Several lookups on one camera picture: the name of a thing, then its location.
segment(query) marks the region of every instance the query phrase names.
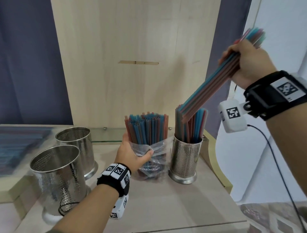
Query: person's left forearm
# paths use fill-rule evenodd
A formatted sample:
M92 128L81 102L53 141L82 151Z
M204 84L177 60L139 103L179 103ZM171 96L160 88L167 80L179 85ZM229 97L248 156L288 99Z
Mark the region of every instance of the person's left forearm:
M100 184L53 229L63 233L102 233L118 197L116 189Z

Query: wrist strap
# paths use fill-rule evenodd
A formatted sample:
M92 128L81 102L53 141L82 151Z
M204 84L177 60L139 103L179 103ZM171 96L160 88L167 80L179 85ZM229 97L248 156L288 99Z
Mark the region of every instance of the wrist strap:
M126 165L111 164L97 178L97 185L109 185L118 191L119 197L122 197L129 192L130 177L131 171Z
M244 92L248 114L263 120L307 102L307 89L285 71L271 73L250 85Z

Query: wood grain wall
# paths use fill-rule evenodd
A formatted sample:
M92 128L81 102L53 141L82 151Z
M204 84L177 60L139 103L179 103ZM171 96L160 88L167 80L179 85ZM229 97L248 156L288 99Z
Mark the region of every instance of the wood grain wall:
M220 0L51 0L74 125L169 114L204 82ZM157 65L120 61L158 62Z

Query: metal container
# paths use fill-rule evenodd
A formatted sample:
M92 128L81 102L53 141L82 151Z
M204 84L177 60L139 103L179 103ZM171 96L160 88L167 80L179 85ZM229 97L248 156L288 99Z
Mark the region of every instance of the metal container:
M56 134L58 144L74 145L80 150L85 179L91 178L98 169L94 159L93 144L91 142L91 131L86 127L71 127Z
M169 176L181 184L191 184L196 178L196 164L200 146L203 140L196 144L179 141L174 137Z
M51 215L68 212L75 202L87 194L80 151L73 145L61 145L36 155L30 168L38 179L42 191L43 206Z

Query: plastic packaging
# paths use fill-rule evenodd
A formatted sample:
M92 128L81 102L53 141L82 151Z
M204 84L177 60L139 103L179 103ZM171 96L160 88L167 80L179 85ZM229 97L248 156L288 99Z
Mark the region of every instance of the plastic packaging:
M167 173L169 170L170 155L173 146L173 136L150 146L139 145L132 142L130 142L130 145L134 153L139 157L145 155L149 150L154 151L150 161L145 163L138 170L138 174L141 178L157 178Z

